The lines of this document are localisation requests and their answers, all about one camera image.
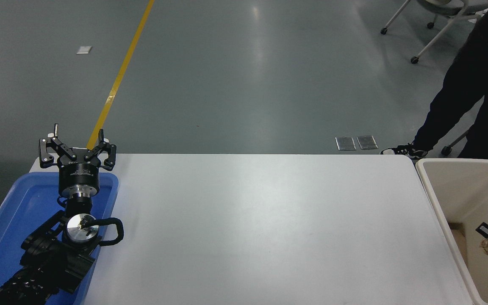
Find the sneaker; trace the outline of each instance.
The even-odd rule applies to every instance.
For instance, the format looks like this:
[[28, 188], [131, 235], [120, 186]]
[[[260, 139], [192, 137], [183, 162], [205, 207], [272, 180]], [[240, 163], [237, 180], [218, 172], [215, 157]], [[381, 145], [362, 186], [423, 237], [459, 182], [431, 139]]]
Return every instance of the sneaker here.
[[415, 149], [411, 143], [384, 149], [380, 152], [380, 155], [405, 155], [414, 161], [424, 158], [427, 154], [428, 151]]

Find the silver metal disc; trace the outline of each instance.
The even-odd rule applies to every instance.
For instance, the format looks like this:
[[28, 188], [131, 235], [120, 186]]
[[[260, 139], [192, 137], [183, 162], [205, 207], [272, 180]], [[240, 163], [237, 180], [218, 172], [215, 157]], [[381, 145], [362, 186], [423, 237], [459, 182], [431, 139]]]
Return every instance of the silver metal disc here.
[[82, 228], [80, 222], [85, 217], [91, 217], [95, 219], [95, 217], [91, 216], [90, 214], [78, 214], [69, 219], [67, 222], [67, 236], [69, 239], [75, 243], [85, 243], [90, 241], [91, 239], [97, 236], [97, 232], [99, 231], [99, 226], [91, 226], [87, 228]]

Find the metal cylinder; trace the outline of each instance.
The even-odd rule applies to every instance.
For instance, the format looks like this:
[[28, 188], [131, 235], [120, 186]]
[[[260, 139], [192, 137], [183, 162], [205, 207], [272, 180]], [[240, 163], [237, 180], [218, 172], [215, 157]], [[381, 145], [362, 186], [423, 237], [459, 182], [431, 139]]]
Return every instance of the metal cylinder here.
[[92, 197], [99, 191], [99, 168], [91, 164], [68, 164], [60, 168], [60, 195]]

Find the blue tray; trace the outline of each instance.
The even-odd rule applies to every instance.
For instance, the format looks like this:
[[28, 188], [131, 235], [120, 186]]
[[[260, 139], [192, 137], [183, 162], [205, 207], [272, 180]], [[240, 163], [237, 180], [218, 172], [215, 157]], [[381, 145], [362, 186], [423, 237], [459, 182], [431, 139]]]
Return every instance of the blue tray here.
[[[113, 174], [99, 174], [100, 191], [92, 198], [91, 214], [95, 218], [111, 216], [116, 195], [118, 178]], [[20, 258], [24, 251], [20, 248], [22, 241], [50, 218], [62, 210], [56, 202], [58, 198], [57, 172], [30, 172], [20, 177], [12, 185], [0, 207], [0, 286], [17, 272], [21, 266]], [[103, 236], [106, 226], [99, 228]], [[91, 256], [97, 259], [99, 247]], [[93, 269], [83, 279], [79, 288], [72, 295], [60, 290], [48, 299], [47, 305], [79, 305], [88, 291]]]

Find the metal floor plate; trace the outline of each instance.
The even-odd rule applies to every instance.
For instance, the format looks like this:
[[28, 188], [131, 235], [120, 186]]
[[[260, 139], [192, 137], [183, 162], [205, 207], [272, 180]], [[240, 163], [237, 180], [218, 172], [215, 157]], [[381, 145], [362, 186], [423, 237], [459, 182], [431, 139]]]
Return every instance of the metal floor plate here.
[[352, 137], [335, 137], [338, 150], [357, 150]]
[[358, 136], [357, 141], [361, 149], [378, 149], [374, 136]]

